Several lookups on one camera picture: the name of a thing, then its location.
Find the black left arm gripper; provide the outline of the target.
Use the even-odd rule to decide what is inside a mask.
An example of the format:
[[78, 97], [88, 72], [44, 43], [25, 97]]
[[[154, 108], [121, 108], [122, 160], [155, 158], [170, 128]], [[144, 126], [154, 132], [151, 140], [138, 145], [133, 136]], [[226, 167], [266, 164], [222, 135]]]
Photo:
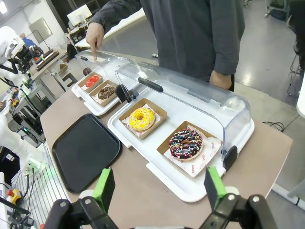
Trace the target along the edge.
[[18, 70], [22, 73], [26, 73], [30, 69], [30, 60], [36, 57], [36, 52], [23, 45], [20, 52], [16, 54], [15, 63], [18, 66]]

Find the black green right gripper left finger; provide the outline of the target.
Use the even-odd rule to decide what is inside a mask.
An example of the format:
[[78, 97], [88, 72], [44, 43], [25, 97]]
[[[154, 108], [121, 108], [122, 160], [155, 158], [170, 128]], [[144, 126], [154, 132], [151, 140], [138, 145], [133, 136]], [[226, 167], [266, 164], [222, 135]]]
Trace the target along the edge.
[[116, 229], [108, 215], [115, 189], [111, 168], [105, 168], [99, 177], [92, 196], [86, 196], [71, 203], [67, 199], [56, 200], [44, 223], [46, 229], [79, 229], [91, 225], [93, 229]]

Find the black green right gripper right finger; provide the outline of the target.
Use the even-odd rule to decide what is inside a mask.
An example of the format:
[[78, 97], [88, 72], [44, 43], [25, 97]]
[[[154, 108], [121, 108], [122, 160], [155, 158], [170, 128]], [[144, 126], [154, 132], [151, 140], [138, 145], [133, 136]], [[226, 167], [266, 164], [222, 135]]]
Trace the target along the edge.
[[227, 191], [215, 167], [206, 169], [204, 186], [212, 209], [203, 223], [205, 229], [224, 229], [230, 222], [243, 229], [278, 228], [264, 196], [254, 194], [245, 199]]

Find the person's right hand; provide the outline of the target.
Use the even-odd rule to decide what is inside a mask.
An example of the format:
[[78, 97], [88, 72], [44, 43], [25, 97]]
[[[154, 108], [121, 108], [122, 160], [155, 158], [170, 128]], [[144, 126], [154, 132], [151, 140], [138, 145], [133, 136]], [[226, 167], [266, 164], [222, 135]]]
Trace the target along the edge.
[[102, 45], [104, 28], [101, 24], [91, 22], [86, 33], [86, 42], [90, 45], [94, 61], [97, 61], [97, 51]]

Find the person's left hand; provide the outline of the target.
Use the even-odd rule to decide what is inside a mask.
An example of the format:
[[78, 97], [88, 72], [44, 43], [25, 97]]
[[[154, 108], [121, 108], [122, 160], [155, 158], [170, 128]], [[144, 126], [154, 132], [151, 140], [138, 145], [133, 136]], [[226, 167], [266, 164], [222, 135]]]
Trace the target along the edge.
[[218, 73], [215, 70], [213, 70], [211, 72], [209, 82], [210, 82], [210, 84], [212, 84], [214, 86], [218, 86], [218, 87], [226, 89], [226, 90], [229, 90], [232, 86], [231, 75], [224, 75], [224, 74]]

